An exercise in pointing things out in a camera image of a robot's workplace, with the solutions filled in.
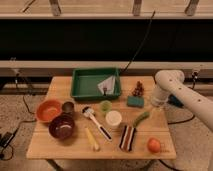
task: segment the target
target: tray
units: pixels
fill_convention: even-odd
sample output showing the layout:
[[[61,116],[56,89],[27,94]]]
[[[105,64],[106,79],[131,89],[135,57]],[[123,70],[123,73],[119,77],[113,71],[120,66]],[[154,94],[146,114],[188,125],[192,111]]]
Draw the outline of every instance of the tray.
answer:
[[[114,93],[104,96],[97,85],[110,76],[115,76]],[[75,100],[111,100],[121,95],[117,68],[74,69],[71,96]]]

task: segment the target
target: gray floor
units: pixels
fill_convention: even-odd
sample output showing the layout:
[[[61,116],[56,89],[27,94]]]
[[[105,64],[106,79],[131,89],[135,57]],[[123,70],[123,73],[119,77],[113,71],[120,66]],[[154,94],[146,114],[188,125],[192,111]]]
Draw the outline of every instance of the gray floor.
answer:
[[[28,104],[32,111],[44,99],[44,96],[28,96]],[[170,105],[165,106],[168,121],[182,120],[192,114],[186,109],[179,109]],[[27,113],[20,95],[0,95],[0,133],[12,131],[17,123],[23,119],[32,119]],[[10,161],[0,161],[0,171],[51,171],[46,161],[27,160],[26,151],[30,143],[35,123],[24,124],[16,138],[12,141],[14,157]],[[197,118],[180,125],[170,126],[172,138],[177,151],[177,159],[166,161],[178,169],[188,171],[206,171],[210,155],[213,151],[212,133]],[[140,160],[84,160],[57,161],[65,170],[140,170],[148,161]],[[167,171],[156,161],[150,171]]]

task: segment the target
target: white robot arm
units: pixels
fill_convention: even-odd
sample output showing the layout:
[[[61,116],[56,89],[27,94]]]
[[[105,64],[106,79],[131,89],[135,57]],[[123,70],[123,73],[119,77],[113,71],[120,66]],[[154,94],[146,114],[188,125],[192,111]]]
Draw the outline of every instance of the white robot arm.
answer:
[[[153,106],[163,105],[172,93],[213,131],[213,101],[186,87],[183,84],[184,78],[180,70],[159,71],[155,75],[157,84],[151,95],[151,104]]]

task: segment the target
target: tomato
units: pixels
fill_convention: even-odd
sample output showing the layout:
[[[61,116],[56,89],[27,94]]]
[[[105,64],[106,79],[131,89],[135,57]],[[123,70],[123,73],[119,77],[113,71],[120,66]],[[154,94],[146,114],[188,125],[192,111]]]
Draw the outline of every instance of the tomato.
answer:
[[[147,148],[152,153],[158,153],[161,151],[160,141],[156,138],[150,138],[147,143]]]

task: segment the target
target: white cloth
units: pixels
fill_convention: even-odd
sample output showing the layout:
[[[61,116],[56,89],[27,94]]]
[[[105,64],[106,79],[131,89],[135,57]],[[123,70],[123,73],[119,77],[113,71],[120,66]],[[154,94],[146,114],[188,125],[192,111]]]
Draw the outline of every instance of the white cloth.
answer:
[[[104,88],[106,88],[106,94],[113,94],[115,87],[115,76],[110,76],[106,80],[98,84],[98,89],[104,94]]]

